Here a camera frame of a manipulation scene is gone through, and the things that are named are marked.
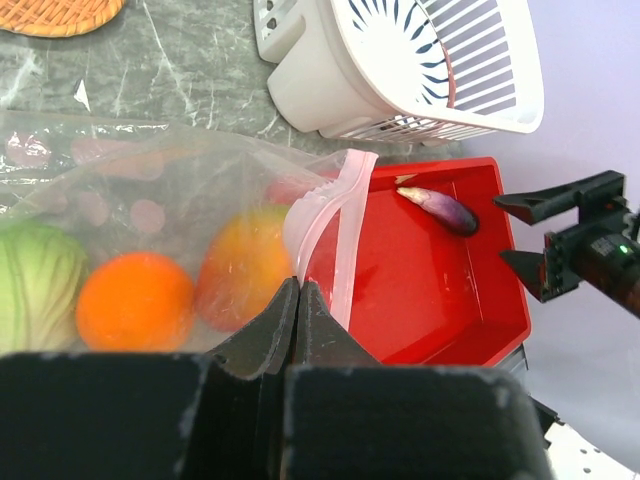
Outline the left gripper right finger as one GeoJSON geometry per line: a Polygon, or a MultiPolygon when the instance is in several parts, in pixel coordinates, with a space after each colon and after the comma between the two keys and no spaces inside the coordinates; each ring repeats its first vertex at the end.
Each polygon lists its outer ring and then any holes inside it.
{"type": "Polygon", "coordinates": [[[327,367],[381,365],[333,318],[314,282],[306,282],[300,294],[297,363],[327,367]]]}

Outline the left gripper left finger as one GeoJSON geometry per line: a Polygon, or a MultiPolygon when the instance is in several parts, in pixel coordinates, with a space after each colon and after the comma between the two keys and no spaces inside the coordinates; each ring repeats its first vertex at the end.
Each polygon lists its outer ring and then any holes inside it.
{"type": "Polygon", "coordinates": [[[287,362],[299,302],[296,277],[286,279],[265,309],[210,351],[227,374],[253,380],[287,362]]]}

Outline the purple eggplant toy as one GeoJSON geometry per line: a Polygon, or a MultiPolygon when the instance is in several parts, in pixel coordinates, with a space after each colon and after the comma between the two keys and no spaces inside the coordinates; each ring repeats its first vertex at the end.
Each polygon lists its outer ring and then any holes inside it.
{"type": "Polygon", "coordinates": [[[418,187],[398,187],[396,192],[458,235],[469,237],[479,229],[477,215],[452,196],[418,187]]]}

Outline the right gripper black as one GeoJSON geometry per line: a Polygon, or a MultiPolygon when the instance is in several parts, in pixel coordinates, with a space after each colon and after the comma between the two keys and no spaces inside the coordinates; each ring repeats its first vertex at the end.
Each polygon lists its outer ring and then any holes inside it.
{"type": "Polygon", "coordinates": [[[584,281],[626,310],[639,308],[636,216],[623,198],[625,176],[608,170],[534,192],[503,194],[493,203],[526,224],[570,209],[578,223],[545,235],[542,253],[505,250],[501,259],[540,303],[575,290],[584,281]]]}

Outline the orange fruit toy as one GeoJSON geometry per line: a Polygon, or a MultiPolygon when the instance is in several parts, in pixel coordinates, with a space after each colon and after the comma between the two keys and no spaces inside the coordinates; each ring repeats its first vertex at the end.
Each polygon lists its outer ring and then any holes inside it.
{"type": "Polygon", "coordinates": [[[120,255],[89,275],[76,327],[95,351],[174,351],[194,326],[194,291],[191,277],[167,256],[120,255]]]}

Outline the orange red mango toy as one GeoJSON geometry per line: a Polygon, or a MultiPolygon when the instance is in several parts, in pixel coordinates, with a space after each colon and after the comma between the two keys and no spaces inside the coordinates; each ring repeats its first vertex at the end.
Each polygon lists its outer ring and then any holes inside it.
{"type": "Polygon", "coordinates": [[[288,211],[285,205],[246,211],[230,219],[213,237],[195,292],[196,312],[213,329],[239,330],[294,275],[282,238],[288,211]]]}

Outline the clear zip top bag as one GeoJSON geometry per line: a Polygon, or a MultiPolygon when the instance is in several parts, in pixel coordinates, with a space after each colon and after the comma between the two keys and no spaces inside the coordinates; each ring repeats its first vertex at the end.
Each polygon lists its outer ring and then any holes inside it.
{"type": "Polygon", "coordinates": [[[285,205],[282,238],[292,277],[315,282],[330,314],[347,327],[376,161],[375,153],[358,149],[313,155],[191,127],[6,111],[1,230],[36,222],[69,234],[88,255],[84,284],[120,255],[169,257],[195,287],[194,326],[174,351],[197,351],[234,333],[213,329],[195,308],[213,237],[238,214],[285,205]]]}

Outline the green cabbage toy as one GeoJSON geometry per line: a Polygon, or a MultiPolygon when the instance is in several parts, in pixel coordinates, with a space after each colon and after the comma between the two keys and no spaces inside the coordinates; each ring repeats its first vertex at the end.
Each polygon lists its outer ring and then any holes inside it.
{"type": "Polygon", "coordinates": [[[1,352],[63,350],[78,337],[74,314],[89,273],[85,249],[36,222],[1,230],[1,352]]]}

